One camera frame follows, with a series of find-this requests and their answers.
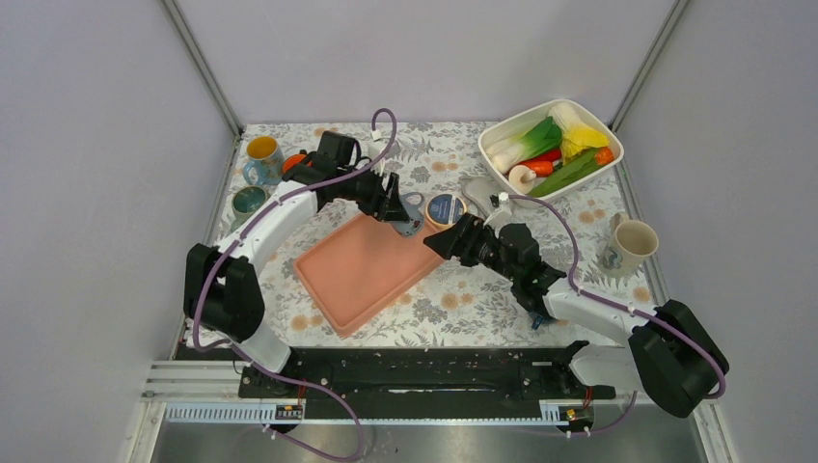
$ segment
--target plastic tray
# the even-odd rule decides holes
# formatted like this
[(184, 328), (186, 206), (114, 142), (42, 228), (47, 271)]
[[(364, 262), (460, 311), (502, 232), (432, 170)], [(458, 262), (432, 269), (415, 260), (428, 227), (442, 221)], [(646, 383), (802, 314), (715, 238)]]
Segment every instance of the plastic tray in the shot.
[[(541, 197), (541, 200), (544, 201), (551, 201), (556, 198), (565, 196), (566, 194), (574, 191), (582, 185), (583, 183), (587, 183), (604, 173), (608, 170), (613, 169), (616, 164), (622, 161), (622, 156), (625, 155), (625, 148), (622, 147), (622, 143), (619, 142), (619, 139), (616, 138), (613, 132), (602, 123), (602, 121), (598, 120), (596, 116), (591, 114), (586, 108), (575, 101), (571, 101), (570, 99), (555, 99), (549, 101), (547, 103), (540, 104), (524, 113), (520, 113), (516, 116), (512, 116), (505, 121), (498, 123), (496, 125), (492, 125), (487, 129), (483, 130), (483, 133), (480, 134), (480, 137), (477, 139), (477, 144), (480, 147), (480, 152), (482, 153), (481, 160), (486, 167), (486, 170), (491, 174), (491, 177), (495, 179), (502, 188), (511, 194), (515, 195), (523, 195), (524, 193), (517, 191), (514, 186), (508, 182), (508, 178), (506, 178), (503, 174), (497, 171), (491, 163), (491, 160), (488, 158), (488, 154), (486, 154), (485, 149), (491, 146), (493, 143), (502, 140), (510, 135), (515, 133), (525, 132), (531, 130), (535, 125), (537, 125), (540, 121), (548, 117), (548, 110), (551, 109), (557, 103), (560, 102), (567, 102), (574, 109), (577, 110), (577, 113), (580, 115), (580, 119), (583, 120), (584, 123), (587, 123), (592, 128), (599, 130), (600, 132), (604, 133), (606, 137), (608, 137), (608, 146), (611, 148), (613, 152), (614, 160), (612, 163), (604, 166), (602, 169), (580, 178), (579, 180), (571, 183), (570, 185), (561, 188), (560, 190), (555, 191), (550, 195), (546, 195)], [(534, 208), (539, 207), (539, 204), (533, 201), (517, 201), (522, 207)]]
[(295, 273), (330, 325), (346, 338), (437, 268), (423, 244), (428, 222), (411, 238), (359, 214), (295, 260)]

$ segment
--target green onion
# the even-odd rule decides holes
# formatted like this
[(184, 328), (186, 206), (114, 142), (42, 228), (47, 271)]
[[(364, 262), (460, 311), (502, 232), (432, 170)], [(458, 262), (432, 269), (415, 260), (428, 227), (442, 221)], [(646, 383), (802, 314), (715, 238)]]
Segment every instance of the green onion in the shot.
[(490, 146), (486, 153), (495, 169), (508, 173), (517, 164), (559, 147), (562, 131), (554, 118), (545, 118), (531, 130), (512, 135)]

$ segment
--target cucumber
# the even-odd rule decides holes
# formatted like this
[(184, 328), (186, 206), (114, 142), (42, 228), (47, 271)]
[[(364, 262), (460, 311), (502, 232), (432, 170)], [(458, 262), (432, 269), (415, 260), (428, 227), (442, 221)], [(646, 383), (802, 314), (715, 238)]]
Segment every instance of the cucumber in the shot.
[(529, 196), (540, 198), (550, 195), (571, 183), (598, 171), (602, 166), (596, 163), (596, 153), (599, 148), (590, 148), (583, 151), (574, 161), (567, 166), (548, 176), (545, 181), (534, 187)]

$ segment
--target blue mug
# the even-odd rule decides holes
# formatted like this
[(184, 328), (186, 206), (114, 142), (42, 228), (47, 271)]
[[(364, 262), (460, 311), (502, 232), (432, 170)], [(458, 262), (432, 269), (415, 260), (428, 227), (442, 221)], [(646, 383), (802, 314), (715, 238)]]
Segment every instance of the blue mug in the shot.
[[(244, 165), (244, 181), (250, 185), (278, 185), (282, 178), (284, 155), (275, 138), (258, 137), (247, 145), (250, 161)], [(250, 171), (256, 171), (256, 181), (250, 179)]]

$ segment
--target leaf pattern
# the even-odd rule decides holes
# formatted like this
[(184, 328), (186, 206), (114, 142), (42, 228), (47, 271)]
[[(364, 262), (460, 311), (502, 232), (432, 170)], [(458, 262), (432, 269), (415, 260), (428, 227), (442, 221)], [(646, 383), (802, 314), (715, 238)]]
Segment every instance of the leaf pattern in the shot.
[[(400, 191), (418, 191), (427, 199), (440, 193), (459, 193), (471, 177), (487, 177), (477, 148), (477, 137), (493, 123), (400, 123), (397, 142), (385, 167), (400, 174)], [(381, 124), (384, 136), (391, 130)], [(228, 186), (219, 239), (230, 232), (233, 221), (229, 198), (245, 186), (241, 168), (247, 162), (246, 146), (267, 135), (281, 144), (285, 156), (300, 149), (314, 150), (323, 130), (336, 129), (359, 140), (369, 139), (367, 123), (276, 123), (248, 125), (241, 137)], [(580, 244), (578, 278), (586, 287), (624, 299), (640, 297), (647, 283), (642, 270), (629, 278), (615, 279), (597, 266), (596, 257), (609, 237), (608, 221), (622, 208), (622, 198), (613, 174), (580, 187), (554, 201)], [(580, 220), (580, 214), (586, 218)], [(509, 292), (510, 282), (483, 267), (462, 267), (444, 262), (427, 278), (398, 297), (367, 324), (346, 339), (340, 338), (323, 321), (293, 272), (293, 262), (327, 234), (358, 213), (354, 204), (327, 204), (319, 214), (297, 230), (261, 271), (259, 282), (266, 304), (264, 322), (286, 343), (303, 346), (564, 346), (573, 340), (613, 344), (574, 324), (543, 324), (531, 328), (528, 314)], [(567, 270), (573, 259), (570, 241), (559, 221), (544, 208), (517, 207), (515, 220), (526, 222), (538, 239), (542, 256), (551, 265)], [(304, 327), (303, 320), (312, 320)], [(203, 330), (207, 340), (218, 335)], [(188, 345), (189, 330), (186, 333)]]

